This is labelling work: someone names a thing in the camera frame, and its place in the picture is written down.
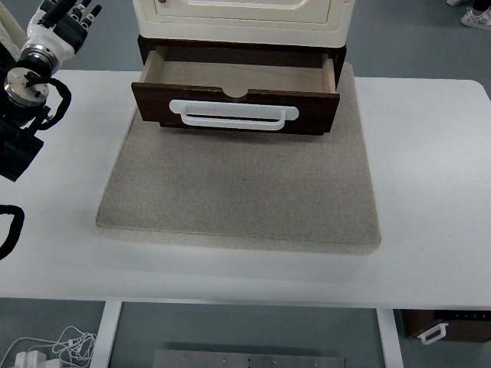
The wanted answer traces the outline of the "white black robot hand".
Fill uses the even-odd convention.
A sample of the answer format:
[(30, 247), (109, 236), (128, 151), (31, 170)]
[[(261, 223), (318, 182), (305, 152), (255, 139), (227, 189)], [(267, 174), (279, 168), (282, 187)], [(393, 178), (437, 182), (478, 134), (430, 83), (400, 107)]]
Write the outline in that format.
[(88, 29), (102, 10), (89, 1), (43, 1), (31, 18), (22, 50), (39, 52), (54, 66), (72, 59), (83, 46)]

